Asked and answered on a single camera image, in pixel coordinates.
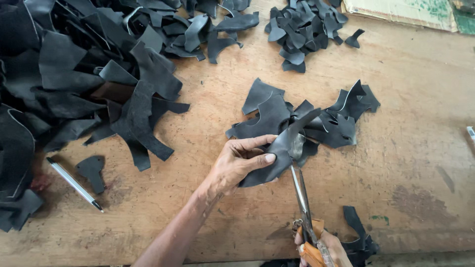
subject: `green paint mark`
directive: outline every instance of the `green paint mark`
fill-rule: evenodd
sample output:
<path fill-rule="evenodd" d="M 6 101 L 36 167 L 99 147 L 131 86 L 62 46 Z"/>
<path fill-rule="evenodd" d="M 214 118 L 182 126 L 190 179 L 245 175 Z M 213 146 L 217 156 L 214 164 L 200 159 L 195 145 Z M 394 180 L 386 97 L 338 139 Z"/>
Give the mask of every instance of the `green paint mark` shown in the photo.
<path fill-rule="evenodd" d="M 389 218 L 388 216 L 382 216 L 382 215 L 373 215 L 370 217 L 370 219 L 383 219 L 386 221 L 386 225 L 389 226 Z"/>
<path fill-rule="evenodd" d="M 447 18 L 450 15 L 450 6 L 447 0 L 406 0 L 406 3 L 413 7 L 420 7 L 421 9 L 429 11 L 433 17 L 438 20 Z"/>

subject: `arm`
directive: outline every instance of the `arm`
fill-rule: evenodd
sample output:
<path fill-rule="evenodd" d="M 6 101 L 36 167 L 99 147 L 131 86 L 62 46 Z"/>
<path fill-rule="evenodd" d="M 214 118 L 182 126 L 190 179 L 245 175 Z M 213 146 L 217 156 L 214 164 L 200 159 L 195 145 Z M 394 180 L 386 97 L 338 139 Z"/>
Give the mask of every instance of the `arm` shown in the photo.
<path fill-rule="evenodd" d="M 274 154 L 262 154 L 262 150 L 256 147 L 271 143 L 276 137 L 263 135 L 226 142 L 206 179 L 133 267 L 181 266 L 191 242 L 214 205 L 225 194 L 233 192 L 250 171 L 275 161 Z"/>

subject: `finger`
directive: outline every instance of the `finger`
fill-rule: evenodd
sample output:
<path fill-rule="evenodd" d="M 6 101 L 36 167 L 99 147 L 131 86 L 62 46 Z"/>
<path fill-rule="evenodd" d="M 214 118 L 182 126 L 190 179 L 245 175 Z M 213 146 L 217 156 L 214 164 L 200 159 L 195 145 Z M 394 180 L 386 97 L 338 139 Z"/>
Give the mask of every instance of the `finger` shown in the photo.
<path fill-rule="evenodd" d="M 276 161 L 276 155 L 262 154 L 248 160 L 240 159 L 240 161 L 242 162 L 241 164 L 243 165 L 244 169 L 247 172 L 251 172 L 253 170 L 267 167 L 274 163 L 274 161 Z"/>
<path fill-rule="evenodd" d="M 302 238 L 302 236 L 298 232 L 295 234 L 294 242 L 295 242 L 296 245 L 303 244 L 303 242 L 304 242 L 304 239 Z"/>
<path fill-rule="evenodd" d="M 273 134 L 266 134 L 254 138 L 247 138 L 247 139 L 237 139 L 236 143 L 240 144 L 243 149 L 251 150 L 256 148 L 260 145 L 265 145 L 267 143 L 272 143 L 277 138 L 277 135 Z"/>
<path fill-rule="evenodd" d="M 308 263 L 304 258 L 300 258 L 300 267 L 307 267 Z"/>

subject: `scissors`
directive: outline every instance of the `scissors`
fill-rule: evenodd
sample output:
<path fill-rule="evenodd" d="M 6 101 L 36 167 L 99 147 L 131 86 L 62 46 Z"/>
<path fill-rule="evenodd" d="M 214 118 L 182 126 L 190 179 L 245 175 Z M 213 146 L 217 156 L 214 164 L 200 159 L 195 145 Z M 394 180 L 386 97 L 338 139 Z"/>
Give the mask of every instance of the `scissors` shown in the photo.
<path fill-rule="evenodd" d="M 295 192 L 297 195 L 297 202 L 302 215 L 302 235 L 304 238 L 304 250 L 307 257 L 305 260 L 312 267 L 338 267 L 334 264 L 326 245 L 317 238 L 312 226 L 312 217 L 308 205 L 307 190 L 305 188 L 304 175 L 302 170 L 297 167 L 300 176 L 300 184 L 295 175 L 294 165 L 290 165 L 292 169 L 292 176 L 294 177 Z"/>

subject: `table stain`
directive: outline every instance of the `table stain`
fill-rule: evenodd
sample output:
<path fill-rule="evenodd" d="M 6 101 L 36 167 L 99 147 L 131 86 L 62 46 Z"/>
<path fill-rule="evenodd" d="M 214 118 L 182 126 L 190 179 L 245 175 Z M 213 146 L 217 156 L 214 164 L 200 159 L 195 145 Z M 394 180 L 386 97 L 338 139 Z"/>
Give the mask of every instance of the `table stain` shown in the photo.
<path fill-rule="evenodd" d="M 457 218 L 447 212 L 445 202 L 435 198 L 429 191 L 414 187 L 409 191 L 404 186 L 396 187 L 392 205 L 400 212 L 420 221 L 430 220 L 448 226 Z"/>

